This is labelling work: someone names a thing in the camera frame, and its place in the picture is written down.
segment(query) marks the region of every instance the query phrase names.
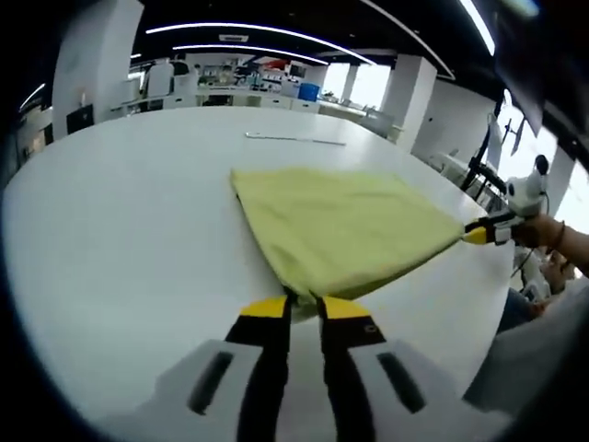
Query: led light strip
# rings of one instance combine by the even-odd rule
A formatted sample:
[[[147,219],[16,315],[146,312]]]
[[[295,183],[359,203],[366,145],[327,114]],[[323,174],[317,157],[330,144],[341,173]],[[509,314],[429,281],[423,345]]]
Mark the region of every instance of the led light strip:
[[[24,102],[23,102],[23,103],[20,105],[20,108],[19,108],[18,110],[19,110],[19,111],[22,111],[22,108],[24,108],[24,107],[25,107],[25,104],[27,104],[27,103],[30,101],[30,99],[32,99],[32,98],[35,96],[35,94],[36,94],[37,92],[39,92],[41,89],[43,89],[44,87],[45,87],[45,83],[43,83],[42,85],[40,85],[39,87],[37,87],[37,88],[36,88],[36,89],[33,91],[33,93],[32,93],[32,94],[30,94],[30,95],[27,97],[27,99],[25,99],[25,101],[24,101]]]
[[[185,23],[182,25],[173,25],[173,26],[164,26],[163,28],[154,28],[148,29],[145,33],[146,34],[155,34],[156,32],[165,32],[167,30],[175,30],[175,29],[190,29],[190,28],[244,28],[244,29],[255,29],[255,30],[266,30],[269,32],[278,32],[280,34],[290,35],[292,37],[297,37],[299,39],[313,41],[315,43],[323,44],[325,46],[329,46],[330,48],[337,49],[338,51],[345,52],[353,57],[356,57],[358,60],[362,60],[364,63],[368,64],[376,64],[372,60],[363,57],[359,53],[354,51],[350,51],[349,49],[342,48],[337,44],[330,43],[329,41],[325,41],[322,39],[318,39],[315,37],[311,37],[310,35],[301,34],[299,32],[294,32],[287,29],[280,29],[280,28],[272,28],[270,26],[259,26],[259,25],[248,25],[246,23]]]
[[[493,37],[489,32],[489,28],[485,25],[482,17],[479,14],[477,8],[472,4],[472,0],[460,0],[462,6],[466,9],[467,13],[470,15],[470,19],[477,27],[479,31],[480,37],[485,42],[487,46],[487,50],[491,55],[495,54],[495,41],[493,41]]]
[[[189,44],[187,46],[175,46],[172,49],[174,51],[182,51],[182,50],[186,50],[186,49],[243,49],[245,51],[275,52],[275,53],[280,53],[282,55],[290,55],[291,57],[302,58],[304,60],[308,60],[309,62],[324,64],[324,65],[329,64],[327,62],[324,62],[323,60],[319,60],[319,59],[313,58],[313,57],[307,57],[306,55],[301,55],[299,53],[280,51],[278,49],[261,48],[259,46],[244,46],[241,44]]]

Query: window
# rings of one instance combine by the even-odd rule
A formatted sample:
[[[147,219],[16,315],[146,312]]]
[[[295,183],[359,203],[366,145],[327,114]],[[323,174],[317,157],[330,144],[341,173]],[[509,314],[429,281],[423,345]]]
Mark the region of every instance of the window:
[[[534,167],[534,160],[538,155],[544,155],[549,163],[552,163],[556,155],[558,140],[548,129],[542,128],[537,138],[532,128],[526,122],[522,132],[522,140],[514,153],[516,133],[524,119],[524,114],[514,106],[504,104],[497,118],[502,132],[505,135],[505,126],[511,121],[510,133],[505,137],[502,145],[501,159],[499,160],[498,174],[503,180],[510,178],[523,178],[530,174]]]
[[[131,72],[127,75],[127,79],[129,80],[133,80],[134,78],[139,78],[139,88],[143,87],[145,81],[145,71]]]
[[[350,70],[348,63],[332,63],[328,66],[328,72],[325,74],[323,82],[323,93],[332,92],[333,96],[341,99],[343,87],[346,84],[346,76]]]
[[[361,64],[350,100],[361,106],[380,108],[387,88],[390,66]]]
[[[575,230],[589,234],[589,174],[577,162],[572,169],[569,188],[562,198],[555,219],[565,221]],[[581,271],[575,270],[577,277],[581,277]]]

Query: bracelet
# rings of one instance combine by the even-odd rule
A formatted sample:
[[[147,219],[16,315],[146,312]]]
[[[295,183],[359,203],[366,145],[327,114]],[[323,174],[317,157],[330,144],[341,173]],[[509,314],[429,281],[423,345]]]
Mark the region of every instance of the bracelet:
[[[564,221],[562,221],[562,227],[560,228],[559,235],[556,237],[556,241],[554,241],[554,245],[550,248],[551,250],[556,250],[560,246],[562,239],[564,238],[564,231],[566,230],[566,228],[567,228],[567,225],[564,224]]]

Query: robotic arm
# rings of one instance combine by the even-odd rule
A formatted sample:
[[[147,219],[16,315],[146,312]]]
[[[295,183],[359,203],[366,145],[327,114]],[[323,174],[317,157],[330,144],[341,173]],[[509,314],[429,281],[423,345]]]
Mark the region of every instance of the robotic arm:
[[[541,212],[548,171],[549,162],[540,155],[536,158],[534,171],[529,177],[509,179],[506,185],[507,207],[466,225],[463,240],[480,245],[494,242],[498,246],[509,241],[513,227]]]

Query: yellow cloth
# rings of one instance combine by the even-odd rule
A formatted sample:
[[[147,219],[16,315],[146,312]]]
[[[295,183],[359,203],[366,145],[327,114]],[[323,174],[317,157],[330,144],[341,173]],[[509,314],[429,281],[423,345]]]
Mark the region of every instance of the yellow cloth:
[[[392,174],[232,171],[231,182],[270,266],[300,296],[359,297],[463,233]]]

